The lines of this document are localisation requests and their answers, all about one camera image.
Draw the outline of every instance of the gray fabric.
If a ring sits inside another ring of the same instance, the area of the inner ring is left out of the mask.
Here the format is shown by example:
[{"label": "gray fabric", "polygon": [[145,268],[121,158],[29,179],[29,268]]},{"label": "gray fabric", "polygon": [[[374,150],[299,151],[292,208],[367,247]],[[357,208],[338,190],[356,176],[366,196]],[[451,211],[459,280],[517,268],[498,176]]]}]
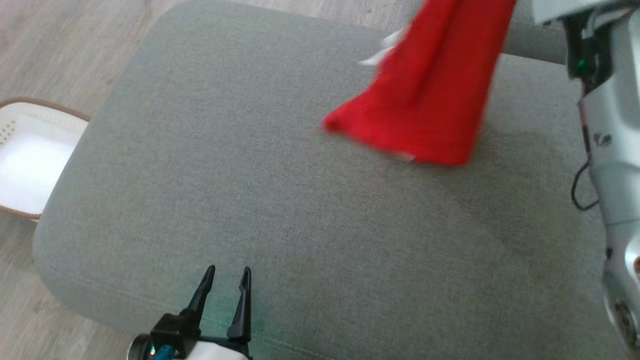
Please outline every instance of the gray fabric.
[{"label": "gray fabric", "polygon": [[504,52],[564,64],[566,39],[562,24],[555,22],[549,26],[536,25],[531,12],[531,0],[518,1],[511,18]]},{"label": "gray fabric", "polygon": [[621,358],[600,217],[568,196],[579,87],[504,55],[473,162],[402,163],[317,128],[366,87],[356,61],[379,36],[238,4],[170,11],[45,209],[44,283],[147,332],[216,264],[202,329],[223,336],[249,265],[260,360]]}]

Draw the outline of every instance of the white basket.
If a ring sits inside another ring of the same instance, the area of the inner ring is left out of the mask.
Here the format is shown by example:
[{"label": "white basket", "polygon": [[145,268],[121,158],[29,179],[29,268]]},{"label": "white basket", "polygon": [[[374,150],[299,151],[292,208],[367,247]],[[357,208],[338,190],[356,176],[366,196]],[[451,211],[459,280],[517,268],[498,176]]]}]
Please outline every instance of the white basket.
[{"label": "white basket", "polygon": [[40,218],[89,119],[34,99],[0,104],[0,211]]}]

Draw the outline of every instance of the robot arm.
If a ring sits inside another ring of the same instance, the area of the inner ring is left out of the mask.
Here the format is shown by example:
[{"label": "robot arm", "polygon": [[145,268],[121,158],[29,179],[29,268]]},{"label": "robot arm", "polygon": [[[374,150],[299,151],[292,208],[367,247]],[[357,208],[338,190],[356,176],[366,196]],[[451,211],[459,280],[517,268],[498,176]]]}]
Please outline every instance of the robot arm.
[{"label": "robot arm", "polygon": [[583,84],[584,144],[607,231],[605,306],[640,359],[640,1],[538,0],[534,14],[564,24],[569,76]]},{"label": "robot arm", "polygon": [[164,314],[150,334],[140,334],[131,344],[127,360],[251,360],[251,269],[244,268],[240,300],[227,338],[200,334],[200,320],[213,286],[216,267],[211,265],[189,306],[180,314]]}]

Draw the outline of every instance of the wooden floor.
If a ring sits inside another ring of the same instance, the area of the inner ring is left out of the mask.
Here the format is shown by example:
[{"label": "wooden floor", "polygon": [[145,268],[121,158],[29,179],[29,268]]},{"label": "wooden floor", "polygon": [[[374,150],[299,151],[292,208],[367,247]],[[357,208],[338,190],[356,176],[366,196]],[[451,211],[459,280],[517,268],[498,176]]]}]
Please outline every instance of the wooden floor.
[{"label": "wooden floor", "polygon": [[[420,0],[236,0],[398,29]],[[0,0],[0,99],[94,115],[154,21],[183,0]],[[0,214],[0,359],[124,359],[132,340],[71,313],[31,259],[35,223]]]}]

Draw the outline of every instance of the red cloth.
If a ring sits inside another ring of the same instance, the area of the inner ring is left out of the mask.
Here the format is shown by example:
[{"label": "red cloth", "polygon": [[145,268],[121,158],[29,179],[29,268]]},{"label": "red cloth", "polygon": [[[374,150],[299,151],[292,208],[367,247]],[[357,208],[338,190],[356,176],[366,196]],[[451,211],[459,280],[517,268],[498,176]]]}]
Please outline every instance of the red cloth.
[{"label": "red cloth", "polygon": [[428,0],[373,84],[328,131],[416,161],[466,163],[515,0]]}]

